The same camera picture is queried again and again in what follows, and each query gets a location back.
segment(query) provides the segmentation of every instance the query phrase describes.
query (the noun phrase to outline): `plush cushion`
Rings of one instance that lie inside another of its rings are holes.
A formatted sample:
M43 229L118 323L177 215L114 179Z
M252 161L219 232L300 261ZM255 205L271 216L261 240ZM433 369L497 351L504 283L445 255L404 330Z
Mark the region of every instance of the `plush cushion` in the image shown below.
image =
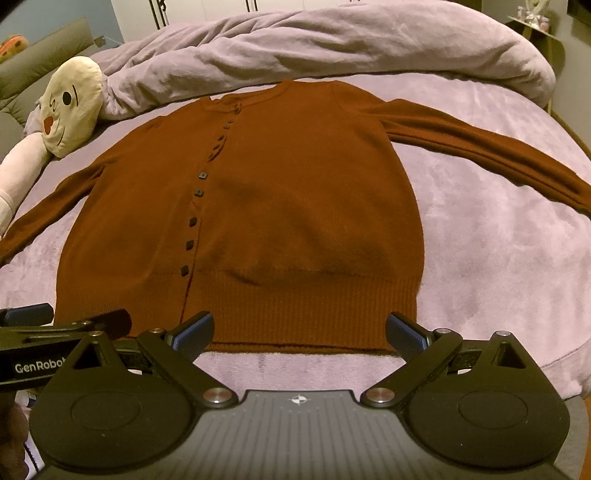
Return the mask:
M22 139L27 117L57 68L75 55L89 56L99 50L83 18L0 65L0 163Z
M88 57L65 61L52 75L41 97L43 141L58 158L85 143L103 105L103 74Z
M42 135L35 132L17 143L0 164L0 238L50 160Z

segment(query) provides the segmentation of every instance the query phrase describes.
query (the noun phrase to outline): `fuzzy blanket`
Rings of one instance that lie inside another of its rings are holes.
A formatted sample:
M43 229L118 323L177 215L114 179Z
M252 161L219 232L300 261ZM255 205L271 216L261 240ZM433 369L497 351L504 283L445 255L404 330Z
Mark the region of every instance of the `fuzzy blanket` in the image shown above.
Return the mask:
M480 12L441 0L170 25L92 59L105 75L104 120L288 77L453 72L493 80L540 106L556 83L528 40ZM26 134L34 131L41 131L39 107L25 127Z

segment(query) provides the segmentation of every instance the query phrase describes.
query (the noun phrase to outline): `brown cardigan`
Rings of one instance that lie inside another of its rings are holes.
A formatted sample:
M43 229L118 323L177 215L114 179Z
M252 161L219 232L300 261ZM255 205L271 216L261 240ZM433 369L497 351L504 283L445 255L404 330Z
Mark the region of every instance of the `brown cardigan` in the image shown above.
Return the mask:
M591 186L523 142L342 82L202 98L137 128L19 218L9 261L89 195L56 323L118 308L137 335L201 310L218 351L388 352L416 317L417 202L391 141L468 158L588 215Z

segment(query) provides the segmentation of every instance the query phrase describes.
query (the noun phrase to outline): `hand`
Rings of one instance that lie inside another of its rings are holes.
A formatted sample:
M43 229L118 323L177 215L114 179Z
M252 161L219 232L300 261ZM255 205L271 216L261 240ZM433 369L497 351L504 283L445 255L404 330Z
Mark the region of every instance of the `hand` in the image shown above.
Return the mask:
M24 443L29 438L27 417L14 393L0 394L0 479L25 480L29 467Z

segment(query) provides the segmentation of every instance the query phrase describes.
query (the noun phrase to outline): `stuffed toy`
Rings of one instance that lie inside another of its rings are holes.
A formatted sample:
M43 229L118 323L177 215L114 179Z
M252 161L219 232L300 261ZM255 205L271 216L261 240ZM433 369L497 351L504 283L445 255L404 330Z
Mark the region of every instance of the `stuffed toy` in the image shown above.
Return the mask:
M39 99L42 131L27 135L0 164L0 239L51 158L92 136L103 98L103 73L88 57L71 58L51 76Z
M29 46L29 42L22 35L12 35L0 45L0 63L14 57Z

